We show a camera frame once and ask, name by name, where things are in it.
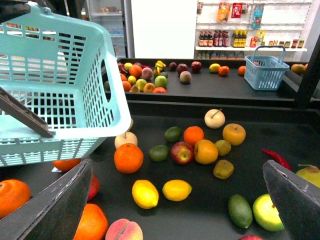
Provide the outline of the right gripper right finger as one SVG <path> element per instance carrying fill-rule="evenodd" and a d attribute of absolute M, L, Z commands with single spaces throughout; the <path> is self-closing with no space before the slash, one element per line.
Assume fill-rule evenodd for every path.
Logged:
<path fill-rule="evenodd" d="M 320 188 L 268 160 L 262 167 L 270 198 L 291 240 L 320 238 Z"/>

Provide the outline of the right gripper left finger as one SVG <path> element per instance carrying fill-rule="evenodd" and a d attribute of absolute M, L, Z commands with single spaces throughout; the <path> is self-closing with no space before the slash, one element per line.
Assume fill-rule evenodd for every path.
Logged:
<path fill-rule="evenodd" d="M 2 240 L 72 240 L 91 187 L 93 164 L 82 160 L 0 221 Z"/>

